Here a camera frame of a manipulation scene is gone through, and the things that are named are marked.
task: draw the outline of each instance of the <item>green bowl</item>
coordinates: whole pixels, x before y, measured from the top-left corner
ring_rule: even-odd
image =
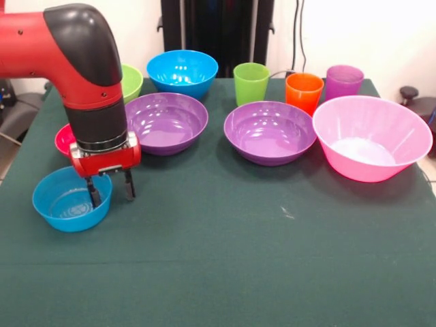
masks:
[[[121,68],[123,70],[121,86],[123,88],[124,104],[126,104],[139,96],[144,76],[135,67],[125,63],[122,64]]]

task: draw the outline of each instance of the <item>purple cup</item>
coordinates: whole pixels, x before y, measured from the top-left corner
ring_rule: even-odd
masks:
[[[357,95],[363,82],[363,72],[348,65],[336,65],[327,70],[325,101]]]
[[[134,131],[142,151],[174,155],[191,146],[208,123],[201,102],[178,93],[151,93],[125,105],[127,128]]]
[[[316,140],[312,117],[276,101],[239,106],[225,119],[224,134],[245,159],[261,166],[288,164]]]

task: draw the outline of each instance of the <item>red bowl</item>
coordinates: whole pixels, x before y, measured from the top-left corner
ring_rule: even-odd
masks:
[[[56,145],[57,149],[60,153],[62,153],[64,156],[69,156],[69,145],[71,143],[74,143],[76,141],[76,138],[73,135],[73,131],[71,129],[71,126],[69,124],[62,127],[56,134],[56,137],[54,139],[54,144]]]

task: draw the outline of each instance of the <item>orange cup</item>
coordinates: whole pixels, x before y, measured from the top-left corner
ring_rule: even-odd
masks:
[[[313,116],[320,101],[324,81],[312,74],[295,73],[286,78],[286,103]]]

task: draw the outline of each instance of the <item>bowl rim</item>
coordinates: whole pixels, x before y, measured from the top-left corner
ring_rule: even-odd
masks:
[[[356,79],[356,80],[353,80],[353,81],[351,81],[351,82],[348,82],[348,81],[344,81],[344,80],[338,80],[337,78],[335,78],[335,77],[333,77],[333,76],[328,76],[328,74],[331,73],[331,72],[333,72],[335,69],[341,69],[341,68],[349,68],[349,69],[354,70],[356,73],[359,73],[359,74],[360,74],[359,79]],[[327,69],[327,72],[326,72],[326,79],[327,79],[327,78],[328,78],[328,79],[331,79],[331,80],[333,80],[333,81],[335,81],[335,82],[339,82],[339,83],[341,83],[341,84],[358,84],[358,83],[361,83],[361,82],[365,79],[365,75],[364,75],[364,72],[363,72],[361,69],[359,69],[359,68],[357,68],[357,67],[355,67],[355,66],[340,64],[340,65],[333,65],[333,66],[330,66],[330,67]]]
[[[144,84],[144,75],[142,75],[141,71],[140,71],[138,68],[136,68],[136,67],[134,67],[134,66],[132,66],[132,65],[129,65],[128,63],[122,63],[122,64],[121,64],[121,70],[123,69],[123,66],[124,66],[124,67],[127,67],[127,68],[129,68],[129,69],[134,70],[135,72],[137,72],[137,73],[139,74],[139,76],[141,76],[141,83],[139,84],[139,86],[138,86],[136,89],[134,89],[132,92],[130,92],[130,93],[126,94],[126,95],[123,94],[123,99],[126,99],[126,98],[128,98],[128,97],[131,97],[131,96],[132,96],[133,94],[135,94],[136,92],[138,92],[138,89],[141,89],[141,88],[142,88],[142,85]]]
[[[57,142],[57,140],[59,139],[59,135],[61,134],[61,132],[64,130],[64,129],[66,129],[67,127],[69,127],[69,126],[71,126],[69,123],[67,123],[66,125],[64,125],[64,126],[62,126],[61,128],[60,128],[60,130],[59,131],[57,131],[57,133],[56,133],[56,135],[54,136],[54,145],[56,146],[56,149],[58,149],[58,151],[60,152],[60,153],[62,153],[64,156],[66,156],[66,157],[69,157],[69,151],[68,152],[64,152],[64,151],[62,151],[60,148],[59,148],[59,146],[58,146],[58,142]]]
[[[259,80],[247,80],[246,78],[242,78],[242,77],[240,77],[240,76],[237,76],[237,74],[236,74],[236,70],[238,70],[238,69],[240,69],[241,67],[244,67],[244,66],[251,66],[251,67],[253,67],[253,66],[256,66],[256,67],[261,67],[261,68],[263,68],[268,74],[265,76],[265,77],[263,77],[263,78],[260,78]],[[254,83],[258,83],[258,82],[263,82],[263,81],[265,81],[265,80],[268,80],[269,78],[270,78],[270,75],[271,75],[271,72],[270,72],[270,70],[268,69],[268,67],[266,67],[265,65],[262,65],[261,63],[253,63],[253,62],[248,62],[248,63],[240,63],[240,64],[238,64],[238,65],[236,65],[235,66],[235,68],[233,68],[233,78],[238,78],[238,79],[240,79],[240,80],[243,80],[244,82],[247,82],[247,83],[251,83],[251,84],[254,84]]]
[[[427,132],[427,134],[428,134],[428,137],[429,137],[429,140],[432,140],[432,139],[433,139],[433,135],[432,135],[432,133],[431,133],[430,127],[429,127],[429,126],[424,122],[424,120],[422,120],[421,117],[419,117],[415,112],[411,111],[409,108],[406,108],[406,107],[404,107],[404,106],[402,106],[402,105],[400,105],[400,104],[398,104],[398,103],[396,103],[396,102],[393,102],[393,101],[390,101],[390,100],[387,100],[387,99],[382,99],[382,98],[380,98],[380,97],[373,97],[373,96],[371,96],[371,95],[346,95],[346,96],[343,96],[343,97],[336,97],[336,98],[334,98],[334,99],[330,99],[330,100],[328,100],[328,101],[326,101],[326,102],[323,102],[322,104],[320,104],[320,106],[318,106],[318,108],[317,108],[317,109],[315,110],[315,112],[313,113],[313,118],[312,118],[313,130],[315,131],[316,136],[320,139],[320,142],[322,142],[322,144],[324,144],[325,146],[327,146],[331,151],[333,151],[334,153],[336,153],[336,154],[338,154],[338,155],[341,155],[341,156],[344,157],[344,158],[347,158],[347,159],[349,159],[349,160],[352,160],[352,161],[358,162],[358,163],[360,163],[360,164],[368,165],[368,166],[371,166],[371,167],[385,167],[385,168],[395,168],[395,167],[403,167],[403,166],[409,166],[409,165],[412,165],[412,164],[416,163],[417,161],[421,160],[422,158],[424,158],[424,157],[425,157],[425,156],[430,152],[431,147],[432,147],[432,145],[433,145],[433,142],[429,142],[429,145],[427,146],[427,150],[424,152],[424,154],[421,155],[421,156],[419,156],[418,158],[416,158],[416,159],[414,159],[414,160],[404,161],[404,162],[402,162],[402,163],[400,163],[400,164],[399,164],[399,163],[395,163],[395,164],[392,164],[392,165],[382,165],[382,164],[380,164],[380,165],[375,165],[375,164],[373,164],[373,163],[366,163],[366,162],[363,162],[363,161],[359,161],[359,160],[352,159],[352,158],[350,158],[350,157],[348,157],[348,156],[346,156],[346,155],[343,155],[342,153],[339,153],[338,151],[334,150],[334,149],[333,149],[333,148],[332,148],[332,147],[331,147],[331,146],[330,146],[330,145],[325,141],[325,139],[323,139],[323,138],[320,136],[320,133],[318,132],[318,130],[317,130],[317,128],[316,128],[316,117],[317,117],[317,115],[320,114],[320,111],[325,110],[324,108],[327,106],[327,104],[331,104],[331,103],[335,103],[335,102],[343,101],[344,99],[349,99],[349,98],[353,98],[353,99],[361,99],[361,100],[364,100],[364,99],[370,99],[371,101],[375,101],[375,102],[384,102],[384,103],[386,103],[386,104],[394,105],[394,106],[396,106],[399,110],[402,110],[402,111],[404,111],[404,112],[407,112],[407,114],[410,114],[411,116],[415,116],[415,117],[419,120],[419,122],[421,123],[421,125],[424,127],[424,129],[426,130],[426,132]]]
[[[292,110],[297,110],[297,111],[299,111],[299,113],[301,113],[301,114],[307,116],[307,117],[309,118],[309,120],[312,121],[312,117],[311,117],[310,114],[308,114],[307,112],[305,112],[304,110],[302,110],[302,109],[300,109],[300,108],[298,108],[298,107],[295,107],[295,106],[293,106],[293,105],[291,105],[291,104],[287,104],[287,103],[285,103],[285,102],[280,102],[280,101],[275,101],[275,100],[262,100],[262,101],[249,102],[248,104],[243,104],[243,105],[238,106],[237,108],[233,109],[233,110],[232,110],[232,111],[227,115],[227,117],[225,118],[225,121],[224,121],[224,124],[223,124],[224,135],[225,135],[225,137],[227,138],[227,140],[230,142],[230,144],[231,144],[232,146],[234,146],[236,149],[238,149],[238,150],[240,150],[240,151],[242,151],[242,152],[244,152],[244,153],[247,153],[247,154],[252,155],[252,156],[254,156],[254,157],[264,158],[264,159],[286,159],[286,158],[289,158],[289,157],[293,157],[293,156],[295,156],[295,155],[301,155],[301,154],[303,154],[304,152],[306,152],[307,150],[310,149],[310,147],[315,143],[315,141],[316,141],[316,139],[317,139],[317,135],[316,135],[315,131],[313,131],[313,135],[314,135],[313,140],[310,141],[309,144],[308,144],[308,145],[307,145],[303,150],[301,150],[301,151],[299,151],[299,152],[295,152],[295,153],[292,154],[292,155],[283,155],[283,156],[279,156],[279,157],[265,157],[265,156],[255,155],[255,154],[253,154],[253,153],[251,153],[251,152],[249,152],[249,151],[246,151],[246,150],[240,148],[239,145],[237,145],[235,142],[233,142],[233,139],[228,135],[227,131],[225,130],[225,127],[226,127],[226,125],[228,124],[228,121],[229,121],[230,117],[231,117],[232,115],[234,115],[234,113],[235,113],[237,110],[240,110],[241,108],[243,108],[243,107],[245,107],[245,106],[253,105],[253,104],[262,104],[262,103],[279,104],[280,106],[282,106],[282,105],[283,105],[283,106],[287,106],[288,108],[291,108]]]
[[[289,80],[295,78],[295,76],[302,76],[302,75],[315,77],[318,80],[318,82],[321,82],[321,86],[318,87],[316,90],[302,91],[302,90],[296,89],[295,87],[289,85]],[[295,92],[299,92],[299,93],[317,93],[317,92],[322,91],[322,89],[325,86],[326,86],[326,83],[322,80],[322,78],[320,78],[319,76],[316,76],[315,74],[312,74],[312,73],[293,73],[293,74],[289,75],[287,78],[285,78],[285,87],[287,89],[292,89]]]
[[[169,83],[167,83],[167,82],[162,82],[161,80],[158,80],[158,79],[154,78],[152,75],[150,75],[150,71],[149,71],[150,64],[151,64],[154,60],[156,60],[157,58],[162,57],[162,56],[165,56],[167,53],[173,53],[173,52],[183,52],[183,53],[186,53],[186,52],[195,52],[195,53],[199,53],[199,54],[201,54],[201,55],[204,55],[205,57],[208,57],[208,58],[212,59],[212,62],[213,62],[214,65],[215,65],[215,72],[214,72],[214,73],[213,73],[209,78],[207,78],[206,80],[202,80],[201,82],[195,82],[195,83],[192,83],[192,84],[189,84],[189,85],[172,85],[172,84],[169,84]],[[147,74],[149,75],[149,78],[150,78],[151,80],[153,80],[153,81],[155,81],[155,82],[158,82],[158,83],[161,83],[161,84],[164,84],[164,85],[171,85],[171,86],[174,86],[174,87],[192,87],[192,86],[194,86],[194,85],[199,85],[199,84],[206,83],[206,82],[208,82],[209,80],[215,78],[215,76],[216,76],[217,73],[218,73],[218,69],[219,69],[218,62],[217,62],[217,61],[216,61],[212,56],[210,56],[209,54],[204,53],[204,52],[201,52],[201,51],[196,51],[196,50],[184,50],[184,49],[180,49],[180,50],[170,50],[170,51],[164,51],[164,52],[162,52],[162,53],[159,53],[158,55],[156,55],[156,56],[154,56],[152,59],[150,59],[150,61],[147,63],[147,66],[146,66]]]
[[[96,213],[97,211],[102,210],[103,207],[104,207],[104,205],[105,205],[108,201],[110,201],[110,199],[111,199],[111,197],[112,197],[112,191],[113,191],[114,186],[113,186],[113,184],[112,184],[112,179],[110,179],[110,177],[109,177],[107,174],[105,174],[105,175],[103,175],[103,176],[99,176],[99,177],[104,178],[104,179],[109,183],[109,193],[108,193],[108,196],[107,196],[107,197],[102,201],[102,203],[101,203],[97,208],[93,209],[90,213],[83,213],[83,214],[81,214],[81,215],[74,216],[74,217],[68,217],[68,218],[53,217],[53,216],[47,215],[46,213],[43,213],[43,212],[39,209],[39,207],[38,207],[37,205],[35,205],[35,196],[36,196],[36,193],[37,193],[38,189],[41,187],[42,182],[44,182],[48,177],[52,176],[53,174],[57,174],[57,173],[60,173],[60,172],[62,172],[62,171],[65,171],[65,170],[73,170],[74,172],[76,171],[76,170],[74,169],[73,166],[67,166],[67,167],[60,168],[60,169],[58,169],[58,170],[55,170],[55,171],[51,172],[50,174],[46,175],[43,179],[41,179],[41,180],[38,182],[38,184],[36,185],[35,189],[33,190],[33,193],[32,193],[32,205],[33,205],[34,209],[35,209],[35,210],[36,210],[36,211],[37,211],[37,212],[38,212],[38,213],[39,213],[39,214],[40,214],[44,219],[58,220],[58,221],[60,221],[60,220],[61,220],[61,221],[71,221],[71,220],[75,220],[75,219],[79,219],[79,218],[84,218],[84,217],[86,217],[87,215],[90,215],[91,213]]]
[[[171,146],[180,146],[180,145],[182,145],[182,144],[186,144],[187,142],[190,142],[190,141],[192,141],[192,140],[195,140],[195,139],[196,139],[198,136],[200,136],[200,135],[203,133],[203,131],[206,129],[206,127],[207,127],[207,125],[208,125],[208,123],[209,123],[209,113],[208,113],[208,111],[207,111],[206,106],[205,106],[202,102],[198,101],[198,100],[197,100],[196,98],[194,98],[194,97],[190,97],[190,96],[188,96],[188,95],[186,95],[186,94],[182,94],[182,93],[176,93],[176,92],[154,92],[154,93],[149,93],[149,94],[141,95],[140,97],[137,97],[137,98],[131,100],[128,104],[125,105],[126,118],[127,118],[127,127],[128,127],[130,130],[134,131],[134,130],[131,129],[130,126],[129,126],[129,121],[130,121],[131,118],[130,118],[130,117],[128,116],[128,114],[127,114],[127,107],[129,107],[129,106],[133,106],[136,102],[139,102],[139,101],[141,101],[142,99],[146,99],[146,98],[148,98],[148,97],[156,96],[156,95],[163,95],[164,97],[167,96],[167,95],[175,95],[175,96],[177,96],[177,97],[182,97],[182,98],[185,98],[185,99],[187,99],[187,100],[189,100],[189,101],[196,102],[197,104],[200,104],[201,109],[202,109],[202,110],[204,111],[204,113],[206,114],[206,120],[205,120],[204,124],[201,126],[200,130],[199,130],[196,134],[192,135],[192,137],[188,138],[187,140],[185,140],[185,141],[183,141],[183,142],[176,143],[176,144],[171,144],[171,145],[165,145],[165,146],[155,146],[155,145],[142,144],[141,141],[138,140],[140,146],[148,146],[148,147],[153,148],[153,149],[165,149],[165,148],[169,148],[169,147],[171,147]]]

